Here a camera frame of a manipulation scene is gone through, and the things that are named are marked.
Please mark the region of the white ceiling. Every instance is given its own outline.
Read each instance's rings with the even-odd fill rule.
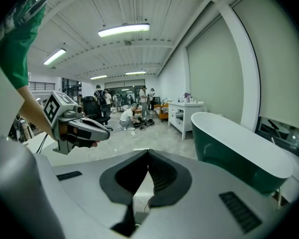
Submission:
[[[48,0],[28,53],[29,71],[53,70],[80,79],[125,77],[140,70],[157,75],[210,1],[216,0]],[[149,32],[98,35],[104,28],[144,22],[150,24]],[[66,54],[44,66],[60,48]]]

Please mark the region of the green bathtub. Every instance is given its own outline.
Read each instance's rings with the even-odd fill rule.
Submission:
[[[264,195],[293,172],[290,158],[257,134],[212,113],[191,117],[197,158],[224,168]]]

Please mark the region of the marble floor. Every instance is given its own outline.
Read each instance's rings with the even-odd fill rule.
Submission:
[[[101,160],[118,155],[122,155],[138,149],[154,149],[174,153],[184,157],[197,159],[192,132],[186,134],[185,140],[181,140],[181,132],[174,126],[168,126],[168,122],[161,120],[156,114],[149,119],[155,121],[154,125],[146,128],[145,131],[123,130],[120,126],[121,114],[112,114],[109,120],[109,127],[113,128],[108,140],[102,141],[96,148],[74,148],[68,155],[59,154],[52,151],[51,146],[44,148],[42,154],[47,156],[52,166],[76,164]],[[153,196],[153,182],[149,175],[145,177],[143,183],[135,194],[134,211],[148,212],[147,201]]]

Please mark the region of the dresser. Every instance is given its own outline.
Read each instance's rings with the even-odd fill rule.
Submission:
[[[192,131],[190,117],[194,113],[207,112],[204,102],[196,103],[168,103],[168,125],[172,124],[181,133],[181,139],[184,140],[187,131]]]

